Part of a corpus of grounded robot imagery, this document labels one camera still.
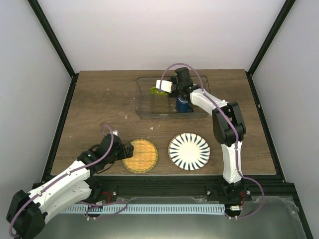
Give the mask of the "dark blue mug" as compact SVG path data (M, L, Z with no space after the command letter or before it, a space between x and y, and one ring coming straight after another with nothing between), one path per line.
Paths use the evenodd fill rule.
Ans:
M179 113L192 113L193 108L191 104L185 100L182 95L176 98L175 108Z

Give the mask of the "lime green plate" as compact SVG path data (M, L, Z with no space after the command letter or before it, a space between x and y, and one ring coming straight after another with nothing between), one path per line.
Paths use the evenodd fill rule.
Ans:
M159 96L167 96L167 92L162 91L156 87L151 87L150 88L150 93L154 95L159 95Z

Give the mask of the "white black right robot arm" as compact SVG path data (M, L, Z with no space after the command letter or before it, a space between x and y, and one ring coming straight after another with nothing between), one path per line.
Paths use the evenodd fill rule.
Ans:
M228 201L239 195L237 184L245 177L241 168L241 147L246 126L237 102L227 102L211 95L204 88L199 73L191 66L176 63L174 80L165 80L165 73L156 87L169 96L181 96L188 103L200 107L212 116L213 135L221 145L223 155L223 179L228 183L221 188L221 194Z

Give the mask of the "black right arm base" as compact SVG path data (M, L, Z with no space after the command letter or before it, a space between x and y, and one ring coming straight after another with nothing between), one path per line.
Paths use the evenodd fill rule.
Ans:
M251 201L247 194L248 187L243 182L228 184L227 182L207 184L205 187L209 201L218 201L221 204L239 204L241 201Z

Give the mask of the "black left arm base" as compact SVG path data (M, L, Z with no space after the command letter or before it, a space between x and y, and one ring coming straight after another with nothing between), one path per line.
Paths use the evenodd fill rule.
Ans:
M90 194L90 196L83 200L86 203L91 203L91 204L98 204L102 202L110 203L114 202L116 200L116 195L113 194L113 192L108 192L108 191L94 191Z

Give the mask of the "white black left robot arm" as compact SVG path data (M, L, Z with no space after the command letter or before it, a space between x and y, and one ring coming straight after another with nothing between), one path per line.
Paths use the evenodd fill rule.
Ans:
M51 180L29 192L15 193L6 216L9 235L32 239L66 208L76 203L95 204L105 200L102 185L94 175L102 172L106 165L131 158L133 152L130 142L122 142L110 133Z

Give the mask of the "woven yellow round placemat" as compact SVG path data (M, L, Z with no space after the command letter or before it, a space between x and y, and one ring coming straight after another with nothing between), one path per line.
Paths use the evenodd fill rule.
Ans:
M134 147L133 157L123 160L125 168L135 174L143 174L153 169L158 161L155 145L146 139L135 139L130 143Z

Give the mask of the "white blue striped plate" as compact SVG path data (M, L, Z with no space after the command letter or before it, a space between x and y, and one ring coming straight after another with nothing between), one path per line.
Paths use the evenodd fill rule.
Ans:
M198 134L181 133L169 143L168 155L172 163L178 168L195 171L203 168L208 163L210 146Z

